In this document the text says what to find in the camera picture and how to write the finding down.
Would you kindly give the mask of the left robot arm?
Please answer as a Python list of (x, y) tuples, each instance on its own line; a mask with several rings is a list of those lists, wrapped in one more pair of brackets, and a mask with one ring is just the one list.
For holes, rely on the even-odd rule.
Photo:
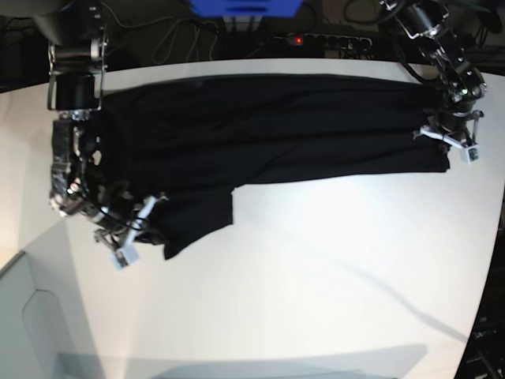
[(436, 1), (382, 1), (384, 17), (393, 20), (418, 48), (438, 77), (420, 82), (434, 84), (443, 93), (441, 104), (428, 113), (428, 124), (414, 133), (458, 149), (469, 162), (480, 157), (479, 121), (484, 113), (474, 106), (487, 91), (481, 72), (469, 61), (447, 24), (445, 5)]

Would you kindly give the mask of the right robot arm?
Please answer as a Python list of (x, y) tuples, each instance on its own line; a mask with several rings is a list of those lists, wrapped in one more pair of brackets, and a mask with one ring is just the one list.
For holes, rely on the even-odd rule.
[(92, 1), (34, 1), (26, 9), (48, 42), (47, 109), (52, 126), (50, 204), (62, 216), (97, 225), (113, 251), (134, 242), (164, 245), (165, 192), (151, 185), (151, 163), (125, 102), (103, 93), (107, 26)]

